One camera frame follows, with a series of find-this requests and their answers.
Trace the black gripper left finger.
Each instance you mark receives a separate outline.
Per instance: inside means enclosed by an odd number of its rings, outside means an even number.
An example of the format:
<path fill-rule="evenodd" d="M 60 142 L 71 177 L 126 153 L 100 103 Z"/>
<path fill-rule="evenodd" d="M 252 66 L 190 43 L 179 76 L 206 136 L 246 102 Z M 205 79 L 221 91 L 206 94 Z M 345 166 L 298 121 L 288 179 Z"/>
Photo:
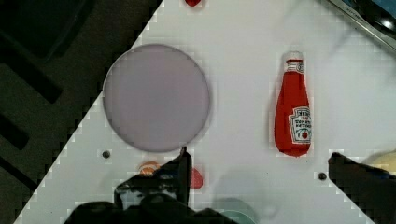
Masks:
<path fill-rule="evenodd" d="M 64 224 L 237 224 L 213 209 L 196 212 L 188 206 L 191 171 L 191 155 L 183 147 L 152 175 L 119 184 L 112 203 L 83 203 Z"/>

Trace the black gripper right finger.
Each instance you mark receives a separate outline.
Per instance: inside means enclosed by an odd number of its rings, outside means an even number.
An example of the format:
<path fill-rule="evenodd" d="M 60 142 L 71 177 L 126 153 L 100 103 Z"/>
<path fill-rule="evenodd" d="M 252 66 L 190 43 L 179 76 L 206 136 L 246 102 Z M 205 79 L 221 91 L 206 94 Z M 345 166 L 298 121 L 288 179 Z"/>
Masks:
<path fill-rule="evenodd" d="M 396 178 L 386 170 L 334 152 L 329 178 L 375 224 L 395 224 Z"/>

